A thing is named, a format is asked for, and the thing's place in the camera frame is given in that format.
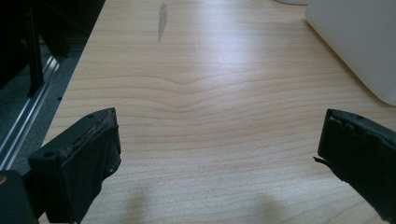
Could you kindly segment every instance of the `wooden table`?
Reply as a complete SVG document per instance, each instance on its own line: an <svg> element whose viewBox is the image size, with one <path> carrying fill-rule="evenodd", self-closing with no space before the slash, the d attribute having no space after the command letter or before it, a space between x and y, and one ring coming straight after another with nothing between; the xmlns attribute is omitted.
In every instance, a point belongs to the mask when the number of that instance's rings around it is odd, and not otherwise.
<svg viewBox="0 0 396 224"><path fill-rule="evenodd" d="M312 157L327 108L393 130L396 108L304 12L271 0L107 0L47 135L117 109L122 164L83 223L381 223Z"/></svg>

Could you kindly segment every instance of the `wood grain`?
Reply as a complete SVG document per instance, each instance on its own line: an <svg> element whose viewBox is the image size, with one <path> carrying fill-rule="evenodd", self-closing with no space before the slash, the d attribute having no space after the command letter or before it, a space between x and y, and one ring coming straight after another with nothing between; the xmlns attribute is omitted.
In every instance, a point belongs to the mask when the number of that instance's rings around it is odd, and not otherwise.
<svg viewBox="0 0 396 224"><path fill-rule="evenodd" d="M312 157L327 108L393 130L396 109L304 11L271 0L106 1L47 135L117 109L122 164L83 223L381 223Z"/></svg>

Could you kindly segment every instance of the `light wood surface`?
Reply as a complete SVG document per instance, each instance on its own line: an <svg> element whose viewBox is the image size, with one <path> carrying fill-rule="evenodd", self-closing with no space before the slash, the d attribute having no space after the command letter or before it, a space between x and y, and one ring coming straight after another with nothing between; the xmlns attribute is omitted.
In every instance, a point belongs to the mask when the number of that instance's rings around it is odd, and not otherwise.
<svg viewBox="0 0 396 224"><path fill-rule="evenodd" d="M83 223L381 223L312 157L327 108L393 130L396 109L304 12L271 0L107 0L47 135L117 109L122 164Z"/></svg>

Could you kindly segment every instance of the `white container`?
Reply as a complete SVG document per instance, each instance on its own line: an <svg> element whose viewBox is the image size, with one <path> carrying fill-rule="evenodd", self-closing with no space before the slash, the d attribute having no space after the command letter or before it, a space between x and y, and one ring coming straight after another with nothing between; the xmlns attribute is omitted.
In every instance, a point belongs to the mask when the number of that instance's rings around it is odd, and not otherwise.
<svg viewBox="0 0 396 224"><path fill-rule="evenodd" d="M305 15L376 96L396 105L395 0L311 0Z"/></svg>

